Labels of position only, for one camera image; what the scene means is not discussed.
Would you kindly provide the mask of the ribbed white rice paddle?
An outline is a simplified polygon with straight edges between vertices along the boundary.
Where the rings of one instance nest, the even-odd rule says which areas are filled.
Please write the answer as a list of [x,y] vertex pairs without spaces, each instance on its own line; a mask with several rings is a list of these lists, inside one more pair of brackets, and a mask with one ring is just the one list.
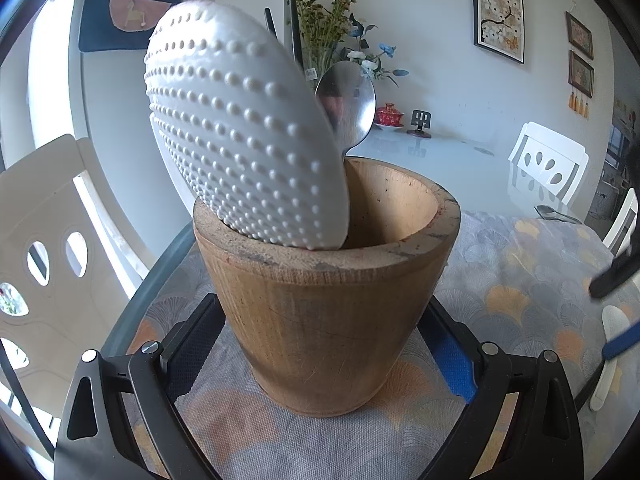
[[591,411],[600,411],[614,380],[617,358],[639,342],[639,324],[630,325],[627,315],[618,307],[606,306],[602,311],[606,344],[602,349],[603,366],[589,401]]

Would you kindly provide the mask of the wooden utensil cup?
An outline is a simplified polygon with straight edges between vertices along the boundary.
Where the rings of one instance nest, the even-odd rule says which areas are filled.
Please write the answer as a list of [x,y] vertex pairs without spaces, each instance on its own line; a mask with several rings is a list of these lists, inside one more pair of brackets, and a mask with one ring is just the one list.
[[385,384],[442,276],[460,229],[438,183],[349,157],[346,245],[331,252],[251,240],[196,203],[193,231],[256,382],[311,417],[355,411]]

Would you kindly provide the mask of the dotted white rice paddle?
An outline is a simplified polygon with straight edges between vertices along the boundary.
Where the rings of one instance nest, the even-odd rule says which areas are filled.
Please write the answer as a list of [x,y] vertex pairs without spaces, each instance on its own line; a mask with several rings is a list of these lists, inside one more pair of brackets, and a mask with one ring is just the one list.
[[299,67],[233,6],[185,1],[144,58],[151,122],[192,192],[265,243],[337,249],[347,237],[343,155]]

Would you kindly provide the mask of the silver metal spoon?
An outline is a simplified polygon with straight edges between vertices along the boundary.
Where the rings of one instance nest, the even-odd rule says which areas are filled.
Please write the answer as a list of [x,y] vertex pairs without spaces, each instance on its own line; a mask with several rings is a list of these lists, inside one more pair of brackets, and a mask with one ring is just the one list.
[[340,61],[321,77],[316,98],[329,119],[343,156],[369,134],[376,111],[372,80],[354,62]]

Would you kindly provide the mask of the white chair at right edge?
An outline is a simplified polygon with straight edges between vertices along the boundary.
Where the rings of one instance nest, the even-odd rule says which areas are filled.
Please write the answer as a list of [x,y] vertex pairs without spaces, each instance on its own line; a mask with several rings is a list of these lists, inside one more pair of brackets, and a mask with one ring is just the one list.
[[632,232],[634,232],[637,217],[638,200],[634,189],[630,188],[617,217],[603,240],[603,244],[614,256],[624,252],[630,245],[630,238]]

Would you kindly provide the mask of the distant silver spoon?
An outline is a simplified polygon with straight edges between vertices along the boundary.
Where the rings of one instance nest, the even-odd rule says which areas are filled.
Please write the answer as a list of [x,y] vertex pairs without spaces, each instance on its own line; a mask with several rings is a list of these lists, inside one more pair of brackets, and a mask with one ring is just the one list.
[[578,224],[578,226],[582,224],[582,222],[577,218],[570,216],[569,214],[562,214],[562,212],[559,212],[548,205],[537,205],[535,207],[535,210],[541,219],[544,219],[547,221],[573,223],[573,224]]

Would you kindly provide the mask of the white plastic chair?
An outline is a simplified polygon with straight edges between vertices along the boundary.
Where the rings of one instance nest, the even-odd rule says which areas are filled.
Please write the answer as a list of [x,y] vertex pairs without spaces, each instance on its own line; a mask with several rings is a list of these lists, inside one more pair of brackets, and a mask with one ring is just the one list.
[[582,144],[536,122],[521,128],[509,162],[569,205],[585,175],[589,155]]

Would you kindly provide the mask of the white chair far side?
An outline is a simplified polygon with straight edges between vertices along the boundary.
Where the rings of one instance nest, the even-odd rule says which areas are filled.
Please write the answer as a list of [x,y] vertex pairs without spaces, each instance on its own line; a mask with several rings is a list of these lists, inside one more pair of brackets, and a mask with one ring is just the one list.
[[1,175],[1,337],[30,403],[61,416],[81,353],[106,341],[156,261],[87,138],[44,144]]

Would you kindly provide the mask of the lower small framed picture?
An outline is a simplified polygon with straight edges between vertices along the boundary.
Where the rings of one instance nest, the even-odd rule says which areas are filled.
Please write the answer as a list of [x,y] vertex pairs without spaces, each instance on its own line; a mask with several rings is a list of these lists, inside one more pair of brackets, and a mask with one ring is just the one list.
[[588,98],[593,97],[594,68],[576,52],[568,52],[568,83]]

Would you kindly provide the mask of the small framed picture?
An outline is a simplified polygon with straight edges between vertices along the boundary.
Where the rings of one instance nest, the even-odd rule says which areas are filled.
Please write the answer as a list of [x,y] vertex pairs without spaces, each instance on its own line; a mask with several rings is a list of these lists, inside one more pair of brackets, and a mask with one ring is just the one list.
[[568,52],[568,83],[588,98],[593,97],[594,68],[576,52]]
[[570,12],[565,13],[568,42],[590,60],[594,59],[591,30]]

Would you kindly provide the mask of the upper small framed picture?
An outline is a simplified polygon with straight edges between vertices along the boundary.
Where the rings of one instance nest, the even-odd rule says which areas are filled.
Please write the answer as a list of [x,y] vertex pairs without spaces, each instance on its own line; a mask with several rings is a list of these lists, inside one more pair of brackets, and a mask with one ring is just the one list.
[[590,60],[594,59],[591,30],[570,12],[565,13],[568,42]]

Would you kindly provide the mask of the black phone stand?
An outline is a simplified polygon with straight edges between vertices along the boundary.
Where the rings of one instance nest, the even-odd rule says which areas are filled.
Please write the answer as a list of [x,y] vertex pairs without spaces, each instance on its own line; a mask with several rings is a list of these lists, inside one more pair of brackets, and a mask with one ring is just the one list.
[[432,114],[426,110],[414,110],[411,114],[411,128],[407,130],[413,136],[431,139],[430,133]]

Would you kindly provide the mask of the red lidded bowl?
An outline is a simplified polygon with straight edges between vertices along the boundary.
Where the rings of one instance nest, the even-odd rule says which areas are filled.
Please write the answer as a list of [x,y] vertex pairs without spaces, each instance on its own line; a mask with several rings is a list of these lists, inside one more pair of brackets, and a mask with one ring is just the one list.
[[374,122],[384,127],[399,128],[402,126],[404,113],[398,110],[394,103],[385,103],[376,109]]

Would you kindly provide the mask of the white vase with flowers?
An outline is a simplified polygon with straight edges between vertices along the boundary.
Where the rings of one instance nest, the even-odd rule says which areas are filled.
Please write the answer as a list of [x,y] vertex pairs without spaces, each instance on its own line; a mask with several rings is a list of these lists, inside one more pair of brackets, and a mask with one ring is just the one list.
[[290,7],[290,25],[297,20],[299,45],[305,77],[314,88],[321,77],[337,62],[347,61],[362,67],[372,80],[389,80],[397,86],[397,79],[409,75],[404,68],[388,68],[384,61],[393,58],[396,47],[378,44],[373,49],[368,35],[378,28],[356,17],[352,7],[357,0],[295,0]]

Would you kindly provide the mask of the long floral wall hanging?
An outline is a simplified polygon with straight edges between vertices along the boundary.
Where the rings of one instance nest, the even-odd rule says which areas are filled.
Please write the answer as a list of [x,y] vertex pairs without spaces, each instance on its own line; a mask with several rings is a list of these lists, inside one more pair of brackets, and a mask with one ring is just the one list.
[[474,44],[525,62],[524,0],[473,0]]

